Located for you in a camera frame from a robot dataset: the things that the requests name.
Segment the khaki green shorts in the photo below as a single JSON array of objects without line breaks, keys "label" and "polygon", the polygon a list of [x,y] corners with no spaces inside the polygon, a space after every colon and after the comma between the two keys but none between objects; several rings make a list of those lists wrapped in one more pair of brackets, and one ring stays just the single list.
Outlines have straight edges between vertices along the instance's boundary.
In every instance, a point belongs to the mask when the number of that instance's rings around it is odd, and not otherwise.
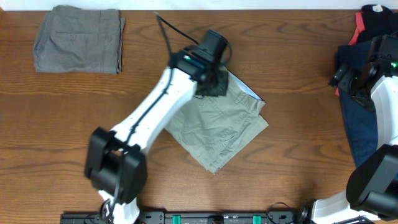
[{"label": "khaki green shorts", "polygon": [[237,76],[228,79],[225,96],[194,97],[165,127],[212,174],[268,127],[260,115],[265,102]]}]

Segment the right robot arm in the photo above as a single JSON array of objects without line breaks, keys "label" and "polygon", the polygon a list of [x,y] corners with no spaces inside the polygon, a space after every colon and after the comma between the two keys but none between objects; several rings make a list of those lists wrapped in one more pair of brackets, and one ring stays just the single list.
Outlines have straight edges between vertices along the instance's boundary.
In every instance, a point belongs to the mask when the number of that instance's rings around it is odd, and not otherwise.
[{"label": "right robot arm", "polygon": [[303,208],[300,223],[397,219],[397,34],[342,46],[328,82],[340,93],[356,169],[343,192]]}]

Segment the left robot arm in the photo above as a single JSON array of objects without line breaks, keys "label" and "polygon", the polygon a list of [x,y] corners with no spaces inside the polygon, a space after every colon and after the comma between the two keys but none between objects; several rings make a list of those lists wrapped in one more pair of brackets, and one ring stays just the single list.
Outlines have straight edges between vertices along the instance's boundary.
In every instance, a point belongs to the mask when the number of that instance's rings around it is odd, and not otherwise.
[{"label": "left robot arm", "polygon": [[104,202],[104,223],[134,223],[136,198],[147,181],[146,155],[174,114],[195,96],[224,96],[228,73],[221,58],[229,42],[213,30],[203,40],[170,54],[167,67],[144,101],[122,122],[90,136],[84,175]]}]

